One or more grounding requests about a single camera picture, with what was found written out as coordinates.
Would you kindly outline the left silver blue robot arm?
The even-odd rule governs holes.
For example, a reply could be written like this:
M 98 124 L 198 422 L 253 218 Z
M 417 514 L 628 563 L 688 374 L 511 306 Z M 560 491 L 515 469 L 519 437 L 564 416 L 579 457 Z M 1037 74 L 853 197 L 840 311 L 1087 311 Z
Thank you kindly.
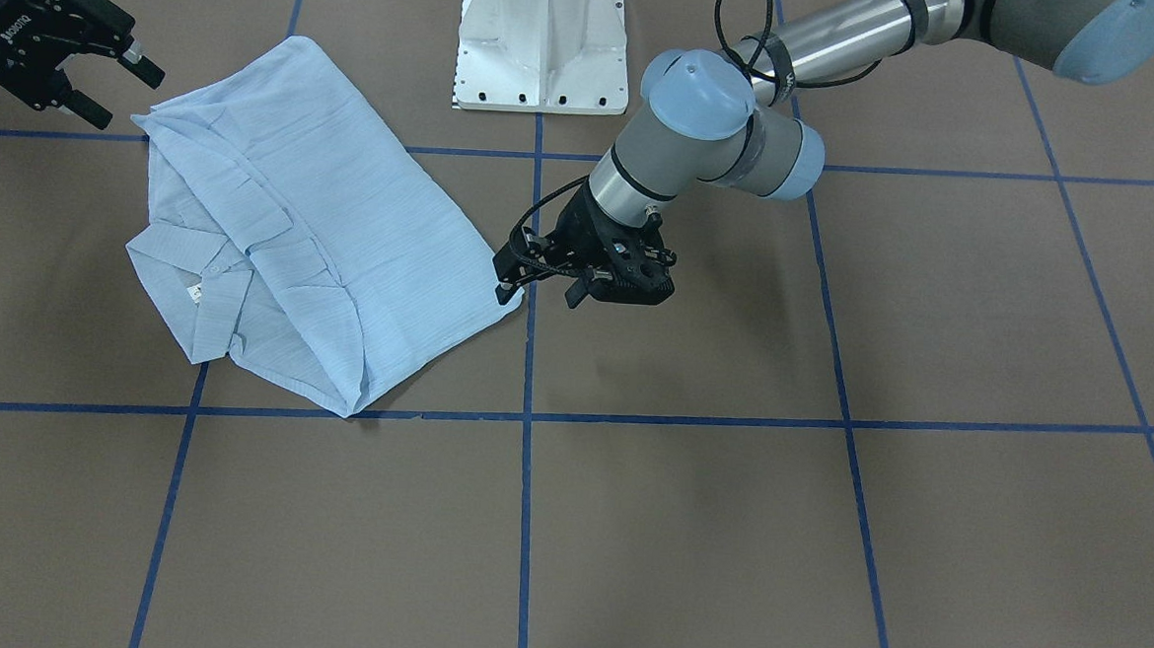
M 660 306 L 675 291 L 662 223 L 679 195 L 700 182 L 800 199 L 825 168 L 825 140 L 778 107 L 958 38 L 1099 86 L 1154 56 L 1154 0 L 844 0 L 739 42 L 715 31 L 715 50 L 664 51 L 643 73 L 640 110 L 589 176 L 565 184 L 554 228 L 515 223 L 490 259 L 496 300 L 559 276 L 569 307 Z

